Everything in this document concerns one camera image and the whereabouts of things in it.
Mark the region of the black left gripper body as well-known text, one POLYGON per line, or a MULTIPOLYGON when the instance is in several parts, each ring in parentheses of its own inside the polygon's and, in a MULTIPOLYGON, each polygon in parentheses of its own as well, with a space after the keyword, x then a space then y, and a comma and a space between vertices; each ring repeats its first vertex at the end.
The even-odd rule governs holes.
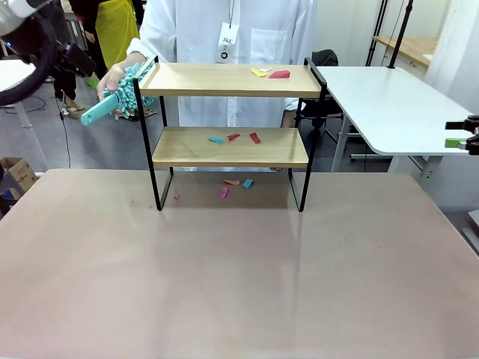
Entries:
POLYGON ((79 77, 90 77, 94 74, 96 63, 76 43, 57 42, 57 61, 55 67, 74 73, 79 77))

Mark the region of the person's right hand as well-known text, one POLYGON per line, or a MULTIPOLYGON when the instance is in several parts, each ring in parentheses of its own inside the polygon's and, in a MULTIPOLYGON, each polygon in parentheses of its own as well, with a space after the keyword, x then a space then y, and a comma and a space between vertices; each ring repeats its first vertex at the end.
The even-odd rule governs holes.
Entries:
POLYGON ((97 96, 99 101, 105 98, 104 91, 115 92, 118 88, 119 82, 125 76, 125 69, 130 66, 130 62, 126 59, 117 64, 100 79, 97 85, 97 96))

